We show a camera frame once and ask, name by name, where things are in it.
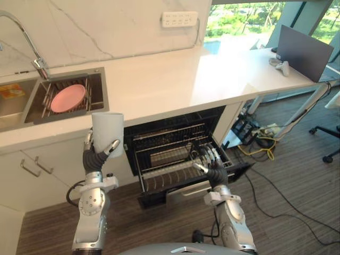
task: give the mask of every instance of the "electrical outlet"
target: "electrical outlet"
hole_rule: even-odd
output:
[[[197,23],[197,12],[163,12],[163,28],[193,27]]]

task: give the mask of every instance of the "marble backsplash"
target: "marble backsplash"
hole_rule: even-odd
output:
[[[201,45],[211,0],[1,0],[50,67],[131,57]],[[165,11],[197,11],[189,28],[162,28]],[[0,76],[34,70],[19,28],[0,18]]]

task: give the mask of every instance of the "yellow cable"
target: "yellow cable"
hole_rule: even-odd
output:
[[[239,145],[238,145],[237,147],[240,149],[240,151],[242,151],[243,154],[245,154],[245,155],[247,155],[247,156],[254,155],[254,154],[259,153],[259,152],[261,152],[261,151],[266,151],[266,152],[267,152],[267,155],[268,155],[268,158],[270,158],[270,160],[274,160],[275,157],[274,157],[274,154],[273,154],[273,152],[272,152],[271,150],[275,147],[275,145],[276,145],[276,140],[273,139],[273,138],[271,138],[271,137],[258,137],[258,138],[259,138],[259,139],[273,140],[274,143],[273,143],[273,145],[272,145],[270,148],[268,148],[268,149],[262,148],[262,149],[259,149],[259,150],[257,150],[257,151],[253,151],[253,152],[246,152],[246,151],[244,151],[244,150],[241,148],[241,146],[239,146]]]

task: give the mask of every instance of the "laptop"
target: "laptop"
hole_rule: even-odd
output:
[[[333,49],[331,45],[282,25],[276,57],[318,82]]]

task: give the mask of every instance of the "dishwasher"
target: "dishwasher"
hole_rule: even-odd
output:
[[[193,162],[202,164],[200,150],[204,145],[218,151],[230,181],[242,175],[234,172],[232,162],[213,137],[224,110],[225,106],[216,107],[124,129],[124,149],[133,175],[139,177],[142,208],[176,204],[210,189],[205,175],[192,167]]]

